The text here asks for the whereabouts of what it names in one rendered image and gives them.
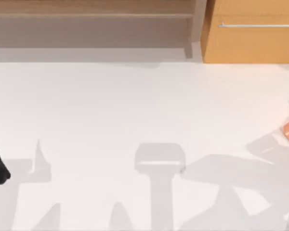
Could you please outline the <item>open wooden shelf unit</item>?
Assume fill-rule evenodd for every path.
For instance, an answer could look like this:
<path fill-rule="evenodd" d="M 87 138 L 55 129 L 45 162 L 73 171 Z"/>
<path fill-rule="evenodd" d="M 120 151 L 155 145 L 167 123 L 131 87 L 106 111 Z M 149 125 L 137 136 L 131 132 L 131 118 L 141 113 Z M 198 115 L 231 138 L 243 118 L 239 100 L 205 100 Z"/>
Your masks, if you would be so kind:
<path fill-rule="evenodd" d="M 170 49 L 199 42 L 207 0 L 0 0 L 0 49 Z"/>

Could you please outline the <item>light wooden cupboard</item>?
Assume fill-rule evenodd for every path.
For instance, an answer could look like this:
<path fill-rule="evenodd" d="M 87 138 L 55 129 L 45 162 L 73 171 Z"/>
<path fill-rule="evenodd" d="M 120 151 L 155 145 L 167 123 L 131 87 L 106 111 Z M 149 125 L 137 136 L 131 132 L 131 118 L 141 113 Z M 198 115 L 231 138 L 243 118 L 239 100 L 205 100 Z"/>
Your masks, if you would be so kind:
<path fill-rule="evenodd" d="M 207 64 L 289 64 L 289 28 L 221 23 L 289 25 L 289 0 L 207 0 L 200 40 Z"/>

